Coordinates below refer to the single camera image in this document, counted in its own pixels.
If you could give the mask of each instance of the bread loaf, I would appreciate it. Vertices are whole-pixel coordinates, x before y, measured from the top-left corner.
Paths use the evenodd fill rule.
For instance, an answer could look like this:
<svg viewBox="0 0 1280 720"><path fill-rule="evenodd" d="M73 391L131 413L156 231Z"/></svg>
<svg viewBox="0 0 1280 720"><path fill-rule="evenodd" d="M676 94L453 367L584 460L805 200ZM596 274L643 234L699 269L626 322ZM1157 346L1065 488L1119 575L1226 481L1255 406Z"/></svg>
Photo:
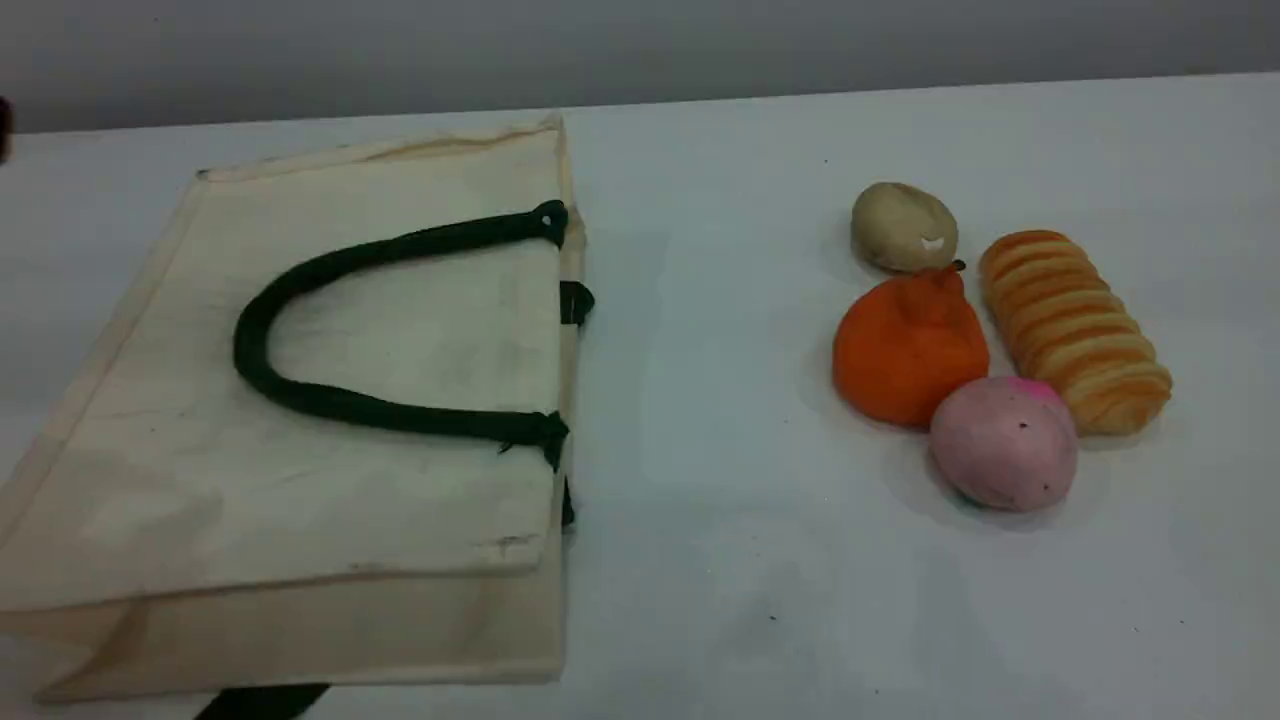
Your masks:
<svg viewBox="0 0 1280 720"><path fill-rule="evenodd" d="M979 272L1019 374L1052 386L1076 432L1130 434L1160 414L1172 377L1078 245L1051 231L1009 234Z"/></svg>

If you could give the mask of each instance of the toy food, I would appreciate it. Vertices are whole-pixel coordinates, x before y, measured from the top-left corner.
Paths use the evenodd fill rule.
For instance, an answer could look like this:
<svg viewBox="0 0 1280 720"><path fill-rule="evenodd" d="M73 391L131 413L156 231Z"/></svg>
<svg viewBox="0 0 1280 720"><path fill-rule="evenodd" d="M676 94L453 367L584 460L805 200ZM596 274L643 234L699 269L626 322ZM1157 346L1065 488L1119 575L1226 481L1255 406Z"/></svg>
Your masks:
<svg viewBox="0 0 1280 720"><path fill-rule="evenodd" d="M858 196L850 225L854 251L888 270L945 268L960 231L941 200L900 182L878 182Z"/></svg>
<svg viewBox="0 0 1280 720"><path fill-rule="evenodd" d="M1160 414L1172 377L1084 250L1056 232L1019 232L979 269L1019 373L1052 386L1080 434L1134 433Z"/></svg>
<svg viewBox="0 0 1280 720"><path fill-rule="evenodd" d="M836 331L836 389L863 414L927 428L951 391L984 377L991 357L956 261L891 278L858 299Z"/></svg>
<svg viewBox="0 0 1280 720"><path fill-rule="evenodd" d="M1053 388L983 378L938 406L929 448L947 482L974 502L1027 512L1071 489L1079 442Z"/></svg>

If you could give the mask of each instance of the toy orange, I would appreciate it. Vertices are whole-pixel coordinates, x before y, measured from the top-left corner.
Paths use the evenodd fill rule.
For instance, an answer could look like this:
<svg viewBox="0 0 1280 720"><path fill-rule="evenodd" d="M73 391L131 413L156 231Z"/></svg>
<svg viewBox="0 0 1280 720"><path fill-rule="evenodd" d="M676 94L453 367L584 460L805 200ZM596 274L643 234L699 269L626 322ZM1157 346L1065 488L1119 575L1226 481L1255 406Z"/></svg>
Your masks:
<svg viewBox="0 0 1280 720"><path fill-rule="evenodd" d="M960 386L987 375L991 355L964 299L956 260L891 278L858 299L836 331L836 389L876 420L925 428Z"/></svg>

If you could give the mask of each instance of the pink bun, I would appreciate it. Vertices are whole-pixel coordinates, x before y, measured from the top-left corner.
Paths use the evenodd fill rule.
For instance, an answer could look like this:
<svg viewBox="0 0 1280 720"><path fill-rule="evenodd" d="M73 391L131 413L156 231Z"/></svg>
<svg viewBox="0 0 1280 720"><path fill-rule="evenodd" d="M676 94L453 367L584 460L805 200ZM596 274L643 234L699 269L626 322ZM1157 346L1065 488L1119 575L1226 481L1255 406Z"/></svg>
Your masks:
<svg viewBox="0 0 1280 720"><path fill-rule="evenodd" d="M983 378L942 401L929 448L947 482L974 502L1027 512L1066 497L1079 443L1051 387Z"/></svg>

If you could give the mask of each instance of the gray wall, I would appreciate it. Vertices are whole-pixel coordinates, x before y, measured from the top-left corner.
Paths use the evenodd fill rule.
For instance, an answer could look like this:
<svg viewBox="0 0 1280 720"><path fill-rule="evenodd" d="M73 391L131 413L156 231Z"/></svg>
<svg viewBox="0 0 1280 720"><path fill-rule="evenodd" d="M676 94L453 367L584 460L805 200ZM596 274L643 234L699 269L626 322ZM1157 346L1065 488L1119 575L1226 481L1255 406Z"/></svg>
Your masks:
<svg viewBox="0 0 1280 720"><path fill-rule="evenodd" d="M0 0L19 129L1280 68L1280 0Z"/></svg>

